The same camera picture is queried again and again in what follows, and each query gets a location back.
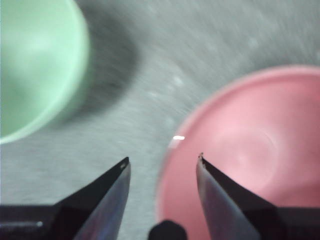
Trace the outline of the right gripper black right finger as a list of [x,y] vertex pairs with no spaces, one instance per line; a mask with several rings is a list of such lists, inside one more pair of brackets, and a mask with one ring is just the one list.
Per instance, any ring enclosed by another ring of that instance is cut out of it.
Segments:
[[278,207],[208,162],[196,165],[197,189],[213,240],[318,240],[318,207]]

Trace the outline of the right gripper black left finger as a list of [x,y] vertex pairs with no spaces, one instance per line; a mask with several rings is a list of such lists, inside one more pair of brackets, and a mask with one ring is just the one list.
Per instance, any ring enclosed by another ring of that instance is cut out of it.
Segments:
[[50,205],[0,206],[2,240],[115,240],[126,207],[131,164],[125,157],[90,184]]

